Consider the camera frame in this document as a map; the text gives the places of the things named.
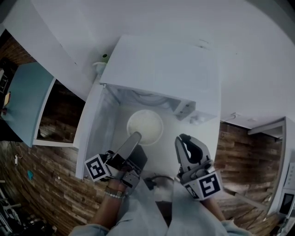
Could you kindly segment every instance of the light blue sleeve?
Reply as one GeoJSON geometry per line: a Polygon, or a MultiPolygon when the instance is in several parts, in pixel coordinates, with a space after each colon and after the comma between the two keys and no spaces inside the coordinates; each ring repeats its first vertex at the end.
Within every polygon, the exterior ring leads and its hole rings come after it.
{"type": "Polygon", "coordinates": [[[106,236],[108,232],[109,229],[99,224],[87,224],[75,227],[69,236],[106,236]]]}
{"type": "Polygon", "coordinates": [[[249,231],[237,227],[233,220],[224,220],[221,221],[221,224],[224,226],[229,236],[252,236],[249,231]]]}

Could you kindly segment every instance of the cabinet door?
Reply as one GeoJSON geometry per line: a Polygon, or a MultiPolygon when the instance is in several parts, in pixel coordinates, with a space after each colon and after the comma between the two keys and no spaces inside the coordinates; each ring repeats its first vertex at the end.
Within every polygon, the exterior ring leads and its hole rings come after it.
{"type": "Polygon", "coordinates": [[[218,70],[212,50],[194,45],[124,35],[101,82],[196,102],[199,111],[217,116],[218,70]]]}
{"type": "Polygon", "coordinates": [[[86,160],[110,149],[118,107],[119,103],[110,91],[96,80],[87,98],[74,142],[79,148],[77,178],[82,179],[87,174],[86,160]]]}

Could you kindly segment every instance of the microwave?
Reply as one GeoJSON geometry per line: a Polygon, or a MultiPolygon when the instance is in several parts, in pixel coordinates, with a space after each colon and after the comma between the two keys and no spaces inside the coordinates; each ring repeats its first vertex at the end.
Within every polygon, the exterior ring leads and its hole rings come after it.
{"type": "Polygon", "coordinates": [[[283,189],[278,205],[278,212],[287,218],[290,217],[295,205],[295,190],[283,189]]]}
{"type": "MultiPolygon", "coordinates": [[[[213,51],[122,36],[103,73],[95,79],[81,115],[74,140],[79,148],[77,178],[87,173],[86,160],[116,151],[124,143],[128,119],[142,109],[155,111],[164,123],[160,140],[143,147],[148,158],[166,155],[165,149],[175,149],[176,136],[220,115],[220,84],[213,51]]],[[[173,158],[166,161],[179,165],[176,155],[173,158]]]]}

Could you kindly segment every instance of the black cable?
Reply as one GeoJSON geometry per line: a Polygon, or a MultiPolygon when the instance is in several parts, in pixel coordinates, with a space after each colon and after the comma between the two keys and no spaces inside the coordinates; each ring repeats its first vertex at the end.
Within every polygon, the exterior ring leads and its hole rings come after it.
{"type": "Polygon", "coordinates": [[[165,176],[165,175],[156,175],[156,176],[154,176],[154,177],[146,178],[146,179],[149,179],[149,180],[153,181],[154,179],[157,179],[157,178],[166,178],[166,179],[170,179],[170,180],[174,181],[174,179],[172,179],[172,178],[169,177],[169,176],[165,176]]]}
{"type": "Polygon", "coordinates": [[[169,179],[169,180],[174,181],[174,179],[172,179],[172,178],[169,177],[169,176],[165,176],[165,175],[156,175],[156,176],[154,176],[154,177],[145,178],[143,181],[144,181],[144,183],[147,185],[147,187],[148,187],[149,190],[153,190],[154,187],[157,185],[157,184],[153,181],[154,179],[157,179],[157,178],[166,178],[166,179],[169,179]]]}

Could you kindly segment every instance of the hand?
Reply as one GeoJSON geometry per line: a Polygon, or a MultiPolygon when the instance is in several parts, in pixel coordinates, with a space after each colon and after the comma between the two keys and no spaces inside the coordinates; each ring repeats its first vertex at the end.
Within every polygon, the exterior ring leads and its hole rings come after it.
{"type": "Polygon", "coordinates": [[[200,201],[205,208],[207,208],[217,219],[224,221],[225,217],[219,208],[217,201],[214,198],[208,198],[200,201]]]}
{"type": "Polygon", "coordinates": [[[108,187],[121,192],[125,192],[126,190],[126,186],[120,180],[117,179],[110,179],[108,187]]]}

